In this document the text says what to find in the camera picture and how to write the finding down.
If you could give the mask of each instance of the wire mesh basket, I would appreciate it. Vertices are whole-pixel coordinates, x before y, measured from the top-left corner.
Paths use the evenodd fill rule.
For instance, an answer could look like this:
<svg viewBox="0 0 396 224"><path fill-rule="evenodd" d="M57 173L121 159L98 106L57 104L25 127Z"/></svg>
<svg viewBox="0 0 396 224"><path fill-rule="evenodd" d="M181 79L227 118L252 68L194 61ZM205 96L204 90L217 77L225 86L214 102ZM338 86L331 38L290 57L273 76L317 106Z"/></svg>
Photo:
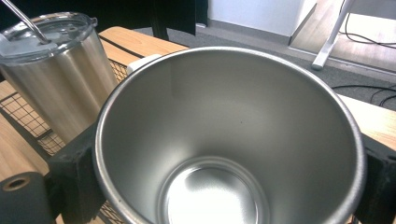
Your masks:
<svg viewBox="0 0 396 224"><path fill-rule="evenodd" d="M127 77L126 65L110 59L109 61L117 81L123 81ZM0 114L44 160L65 146L62 139L17 92L0 100ZM123 223L108 202L102 206L99 217L105 223Z"/></svg>

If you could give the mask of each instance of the wooden surface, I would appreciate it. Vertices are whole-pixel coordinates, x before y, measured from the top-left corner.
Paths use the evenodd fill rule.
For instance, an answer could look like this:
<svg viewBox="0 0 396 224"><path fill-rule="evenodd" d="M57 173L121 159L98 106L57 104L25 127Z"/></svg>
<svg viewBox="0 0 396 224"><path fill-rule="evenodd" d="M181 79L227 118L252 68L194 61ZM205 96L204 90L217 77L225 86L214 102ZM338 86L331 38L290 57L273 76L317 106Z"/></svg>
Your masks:
<svg viewBox="0 0 396 224"><path fill-rule="evenodd" d="M343 0L318 0L315 12L297 34L291 47L318 53L337 20ZM396 42L396 21L351 14L347 25L350 34L363 35L379 42ZM366 41L352 36L359 41ZM396 72L396 49L361 44L338 35L330 57Z"/></svg>
<svg viewBox="0 0 396 224"><path fill-rule="evenodd" d="M100 35L144 56L155 53L164 55L185 49L185 47L180 45L141 35L120 27L110 28L103 31ZM108 58L112 60L128 64L138 59L107 42L103 41L103 43ZM6 81L0 83L0 99L12 92L14 90ZM345 96L341 96L341 98L352 112L363 133L396 150L395 111L368 105ZM0 117L0 127L0 181L24 171L38 171L42 174L48 171L46 163L3 117Z"/></svg>

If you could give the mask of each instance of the gray carpet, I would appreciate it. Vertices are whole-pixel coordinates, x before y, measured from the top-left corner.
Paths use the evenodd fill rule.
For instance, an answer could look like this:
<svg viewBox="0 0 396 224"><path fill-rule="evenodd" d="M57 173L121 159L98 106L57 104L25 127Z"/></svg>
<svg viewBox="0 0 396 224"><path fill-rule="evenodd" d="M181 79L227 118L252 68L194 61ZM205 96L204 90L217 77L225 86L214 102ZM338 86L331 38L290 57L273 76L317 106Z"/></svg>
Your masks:
<svg viewBox="0 0 396 224"><path fill-rule="evenodd" d="M151 29L149 28L137 29L136 31L146 35L152 35ZM373 77L362 76L360 74L348 72L346 70L332 66L325 66L321 71L315 71L311 69L310 66L312 63L311 61L299 57L291 56L288 54L279 53L266 48L259 48L245 43L220 38L214 35L207 35L197 32L197 35L194 36L169 29L168 29L168 34L170 41L181 45L185 45L190 48L228 46L228 47L238 47L245 49L255 49L262 52L266 52L301 66L302 68L308 70L309 72L313 73L314 75L322 79L330 87L336 87L342 85L365 85L365 86L388 88L396 85L396 83L393 82L389 82L386 80L381 80ZM381 91L379 93L376 93L379 91L379 89L358 88L358 87L336 89L335 91L345 96L357 100L361 100L366 103L371 103L373 105L379 105L381 101L383 101L387 97L396 95L396 91ZM396 98L387 100L383 104L383 107L396 111Z"/></svg>

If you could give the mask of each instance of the stainless steel tumbler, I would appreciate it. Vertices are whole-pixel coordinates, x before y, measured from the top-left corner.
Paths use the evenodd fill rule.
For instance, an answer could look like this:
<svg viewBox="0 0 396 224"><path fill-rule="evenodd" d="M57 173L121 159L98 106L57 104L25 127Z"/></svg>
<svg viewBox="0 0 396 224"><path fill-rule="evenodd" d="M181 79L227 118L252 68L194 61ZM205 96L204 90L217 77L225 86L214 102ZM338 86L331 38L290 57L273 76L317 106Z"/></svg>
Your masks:
<svg viewBox="0 0 396 224"><path fill-rule="evenodd" d="M32 21L49 44L41 44L22 22L6 29L0 34L0 70L67 143L94 123L117 80L95 19L63 12Z"/></svg>

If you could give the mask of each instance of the wooden table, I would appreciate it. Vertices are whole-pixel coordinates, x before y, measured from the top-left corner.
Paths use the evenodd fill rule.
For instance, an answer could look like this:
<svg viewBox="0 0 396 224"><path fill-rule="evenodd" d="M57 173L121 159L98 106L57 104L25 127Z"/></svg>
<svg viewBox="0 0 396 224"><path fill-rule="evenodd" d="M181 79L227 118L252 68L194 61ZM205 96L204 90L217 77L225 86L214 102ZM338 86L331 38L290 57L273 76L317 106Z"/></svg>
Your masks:
<svg viewBox="0 0 396 224"><path fill-rule="evenodd" d="M163 41L148 35L120 27L113 27L103 31L106 54L109 59L118 63L128 64L136 61L136 55L149 56L151 54L168 54L186 49L186 47ZM4 81L0 83L0 99L14 92L13 88ZM361 131L378 142L396 150L396 112L375 105L369 105L351 98L341 96ZM45 174L48 171L46 163L30 148L26 141L0 116L0 181L26 171L38 171Z"/></svg>

